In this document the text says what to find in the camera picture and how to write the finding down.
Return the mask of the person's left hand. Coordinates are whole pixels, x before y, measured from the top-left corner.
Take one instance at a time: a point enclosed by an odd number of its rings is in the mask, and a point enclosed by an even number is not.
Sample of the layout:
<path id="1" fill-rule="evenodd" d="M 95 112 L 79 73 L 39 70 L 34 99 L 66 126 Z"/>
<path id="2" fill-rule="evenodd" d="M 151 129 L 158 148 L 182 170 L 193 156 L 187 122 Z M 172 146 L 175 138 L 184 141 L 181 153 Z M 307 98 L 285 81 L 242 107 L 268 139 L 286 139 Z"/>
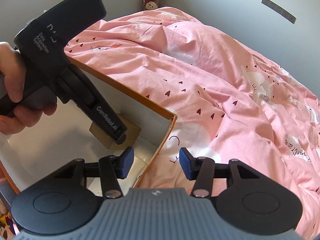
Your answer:
<path id="1" fill-rule="evenodd" d="M 11 101 L 19 103 L 23 97 L 26 69 L 19 52 L 15 51 L 7 42 L 1 42 L 1 73 Z M 43 114 L 53 115 L 57 105 L 50 105 L 44 109 L 31 110 L 18 105 L 14 109 L 14 117 L 1 116 L 1 133 L 16 134 L 26 127 L 37 124 Z"/>

